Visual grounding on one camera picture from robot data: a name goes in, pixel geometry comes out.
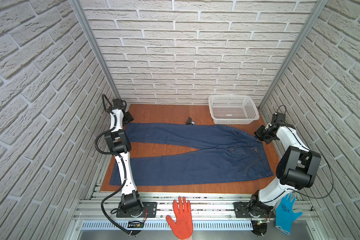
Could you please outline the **dark blue denim trousers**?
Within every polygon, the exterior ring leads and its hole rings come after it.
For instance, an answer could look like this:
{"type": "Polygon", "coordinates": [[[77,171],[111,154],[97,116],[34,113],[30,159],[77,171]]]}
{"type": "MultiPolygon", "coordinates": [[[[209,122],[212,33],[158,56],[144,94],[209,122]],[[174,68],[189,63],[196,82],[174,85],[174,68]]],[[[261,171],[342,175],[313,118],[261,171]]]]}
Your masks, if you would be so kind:
{"type": "Polygon", "coordinates": [[[179,155],[131,158],[138,187],[246,182],[273,176],[263,144],[237,128],[131,123],[126,132],[133,143],[194,149],[179,155]]]}

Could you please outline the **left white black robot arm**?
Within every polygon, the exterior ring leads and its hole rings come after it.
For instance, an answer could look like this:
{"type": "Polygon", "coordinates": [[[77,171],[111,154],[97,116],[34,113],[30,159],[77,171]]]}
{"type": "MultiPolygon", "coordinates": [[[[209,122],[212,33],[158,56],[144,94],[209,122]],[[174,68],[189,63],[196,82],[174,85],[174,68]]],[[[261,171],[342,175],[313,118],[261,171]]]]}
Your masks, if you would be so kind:
{"type": "MultiPolygon", "coordinates": [[[[106,96],[103,96],[103,103],[105,104],[106,102],[109,102],[109,100],[106,96]]],[[[104,137],[109,152],[115,157],[119,168],[121,202],[118,210],[124,215],[138,218],[142,216],[144,206],[132,174],[130,163],[131,143],[126,131],[123,129],[124,121],[129,116],[129,113],[125,111],[127,104],[121,99],[113,99],[109,104],[110,106],[105,108],[105,110],[111,117],[111,124],[104,137]]]]}

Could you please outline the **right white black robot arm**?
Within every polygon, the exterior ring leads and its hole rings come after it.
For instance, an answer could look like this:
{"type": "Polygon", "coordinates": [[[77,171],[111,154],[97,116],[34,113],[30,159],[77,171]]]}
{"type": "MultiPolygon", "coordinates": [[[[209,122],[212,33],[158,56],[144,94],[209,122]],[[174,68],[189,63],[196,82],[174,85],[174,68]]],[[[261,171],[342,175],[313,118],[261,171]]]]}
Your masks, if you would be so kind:
{"type": "Polygon", "coordinates": [[[259,218],[269,215],[287,194],[313,185],[321,155],[303,143],[294,126],[286,122],[286,115],[283,113],[274,113],[271,122],[259,127],[255,136],[266,144],[278,140],[285,149],[278,163],[275,179],[253,194],[248,203],[251,216],[259,218]]]}

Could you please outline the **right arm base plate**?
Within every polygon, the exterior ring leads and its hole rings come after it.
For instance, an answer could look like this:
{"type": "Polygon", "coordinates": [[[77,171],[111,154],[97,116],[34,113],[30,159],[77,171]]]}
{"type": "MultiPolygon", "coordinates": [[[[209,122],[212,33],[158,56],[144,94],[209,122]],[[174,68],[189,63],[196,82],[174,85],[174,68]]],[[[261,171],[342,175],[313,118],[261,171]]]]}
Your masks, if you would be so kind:
{"type": "Polygon", "coordinates": [[[274,207],[263,203],[236,202],[234,203],[236,218],[273,218],[274,207]]]}

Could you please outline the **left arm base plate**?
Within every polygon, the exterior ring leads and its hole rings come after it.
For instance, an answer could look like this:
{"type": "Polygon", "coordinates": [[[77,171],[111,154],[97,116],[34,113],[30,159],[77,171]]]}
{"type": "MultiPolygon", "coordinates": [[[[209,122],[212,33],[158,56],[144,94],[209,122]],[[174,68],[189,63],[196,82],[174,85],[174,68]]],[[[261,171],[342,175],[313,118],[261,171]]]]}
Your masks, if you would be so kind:
{"type": "Polygon", "coordinates": [[[117,218],[133,218],[143,219],[146,216],[148,218],[155,218],[157,213],[157,202],[142,202],[142,207],[137,207],[134,210],[127,210],[125,213],[123,210],[118,210],[116,213],[117,218]]]}

